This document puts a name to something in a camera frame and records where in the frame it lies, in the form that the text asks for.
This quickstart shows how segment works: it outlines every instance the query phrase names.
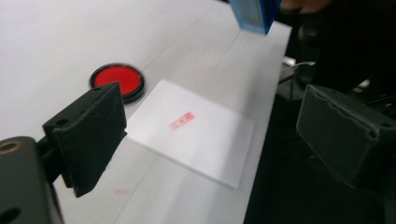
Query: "red ink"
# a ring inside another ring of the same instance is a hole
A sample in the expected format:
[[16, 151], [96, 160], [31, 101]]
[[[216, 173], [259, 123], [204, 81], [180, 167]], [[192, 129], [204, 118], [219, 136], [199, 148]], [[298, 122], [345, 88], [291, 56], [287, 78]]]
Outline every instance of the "red ink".
[[115, 193], [116, 194], [130, 194], [131, 190], [130, 189], [116, 189]]
[[171, 123], [169, 125], [169, 128], [174, 131], [178, 128], [180, 128], [181, 126], [185, 125], [187, 122], [189, 122], [190, 120], [194, 119], [195, 116], [189, 112], [187, 114], [185, 114], [183, 117], [181, 117], [180, 119], [178, 119], [177, 121]]
[[111, 66], [100, 71], [95, 77], [95, 86], [105, 85], [110, 82], [119, 82], [122, 95], [135, 91], [141, 85], [138, 72], [130, 67]]

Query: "faint red mark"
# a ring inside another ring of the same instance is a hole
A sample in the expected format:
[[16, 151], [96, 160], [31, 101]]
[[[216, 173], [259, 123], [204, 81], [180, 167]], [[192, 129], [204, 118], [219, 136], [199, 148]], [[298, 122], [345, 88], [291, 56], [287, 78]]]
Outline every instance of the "faint red mark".
[[115, 194], [130, 194], [131, 190], [130, 189], [116, 189], [114, 191]]
[[185, 125], [187, 122], [191, 121], [194, 118], [195, 118], [195, 116], [191, 112], [189, 112], [189, 113], [185, 114], [183, 117], [181, 117], [180, 119], [178, 119], [175, 122], [171, 123], [169, 125], [169, 128], [172, 131], [174, 131], [174, 130], [180, 128], [181, 126]]

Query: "red ink pad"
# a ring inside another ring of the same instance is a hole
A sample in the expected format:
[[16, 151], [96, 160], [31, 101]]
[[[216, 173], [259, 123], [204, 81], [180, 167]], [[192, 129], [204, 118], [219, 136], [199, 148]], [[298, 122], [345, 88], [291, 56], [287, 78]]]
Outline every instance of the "red ink pad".
[[91, 76], [91, 87], [119, 82], [124, 104], [139, 99], [144, 92], [145, 79], [142, 73], [125, 63], [110, 63], [98, 68]]

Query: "white table surface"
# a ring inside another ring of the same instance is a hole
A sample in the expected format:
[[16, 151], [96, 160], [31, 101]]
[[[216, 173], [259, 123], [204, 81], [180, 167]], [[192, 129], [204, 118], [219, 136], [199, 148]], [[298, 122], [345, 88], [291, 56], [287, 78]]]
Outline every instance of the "white table surface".
[[125, 138], [91, 193], [54, 183], [65, 223], [243, 223], [289, 34], [279, 23], [268, 36], [240, 31], [215, 0], [1, 1], [0, 139], [39, 140], [96, 68], [133, 64], [146, 96], [166, 78], [256, 122], [239, 189]]

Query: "blue object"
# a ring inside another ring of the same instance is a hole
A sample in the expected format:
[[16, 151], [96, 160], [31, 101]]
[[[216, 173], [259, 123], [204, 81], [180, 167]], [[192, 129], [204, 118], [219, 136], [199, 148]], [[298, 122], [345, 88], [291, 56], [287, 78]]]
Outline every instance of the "blue object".
[[244, 30], [267, 35], [282, 0], [230, 0], [233, 13]]

